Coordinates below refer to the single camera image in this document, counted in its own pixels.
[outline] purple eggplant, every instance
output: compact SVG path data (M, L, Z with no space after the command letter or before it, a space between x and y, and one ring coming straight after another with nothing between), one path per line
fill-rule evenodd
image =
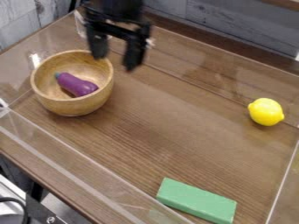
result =
M99 89L99 86L95 83L79 79L70 73L56 73L55 76L60 87L64 88L76 97L90 95Z

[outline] green sponge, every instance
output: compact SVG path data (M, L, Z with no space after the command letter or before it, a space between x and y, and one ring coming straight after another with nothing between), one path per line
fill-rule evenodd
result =
M234 221L236 201L170 178L163 179L156 199L168 207L174 207L214 223L231 224Z

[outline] yellow lemon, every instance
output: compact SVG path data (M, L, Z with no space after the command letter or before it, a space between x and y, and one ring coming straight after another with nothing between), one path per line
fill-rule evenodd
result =
M252 120L264 125L274 126L286 119L280 104L267 98L260 98L247 105Z

